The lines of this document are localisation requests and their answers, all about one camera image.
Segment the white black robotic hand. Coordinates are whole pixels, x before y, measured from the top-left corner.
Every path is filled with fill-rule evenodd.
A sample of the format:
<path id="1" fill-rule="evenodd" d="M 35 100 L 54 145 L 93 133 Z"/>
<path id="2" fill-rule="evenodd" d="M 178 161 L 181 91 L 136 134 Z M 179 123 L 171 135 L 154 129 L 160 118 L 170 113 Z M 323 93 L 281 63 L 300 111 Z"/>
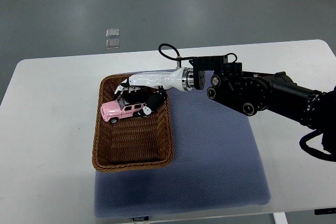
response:
<path id="1" fill-rule="evenodd" d="M 193 70 L 191 68 L 178 68 L 175 71 L 154 71 L 137 73 L 123 80 L 116 88 L 115 95 L 120 93 L 135 93 L 139 87 L 159 89 L 138 111 L 138 116 L 145 118 L 156 112 L 167 99 L 167 92 L 171 88 L 179 91 L 191 91 L 194 88 Z"/>

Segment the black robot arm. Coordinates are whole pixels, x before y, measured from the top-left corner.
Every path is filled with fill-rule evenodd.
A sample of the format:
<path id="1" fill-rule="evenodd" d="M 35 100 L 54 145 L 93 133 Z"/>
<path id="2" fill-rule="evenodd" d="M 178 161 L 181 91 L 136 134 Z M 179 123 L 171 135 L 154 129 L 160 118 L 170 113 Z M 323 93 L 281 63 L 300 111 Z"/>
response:
<path id="1" fill-rule="evenodd" d="M 174 72 L 143 72 L 123 80 L 113 98 L 125 90 L 141 87 L 166 91 L 201 90 L 205 72 L 212 71 L 207 96 L 246 116 L 269 110 L 312 129 L 299 145 L 309 155 L 335 161 L 335 91 L 322 92 L 298 86 L 285 72 L 275 74 L 246 72 L 242 63 L 228 56 L 188 57 L 191 68 L 177 66 Z"/>

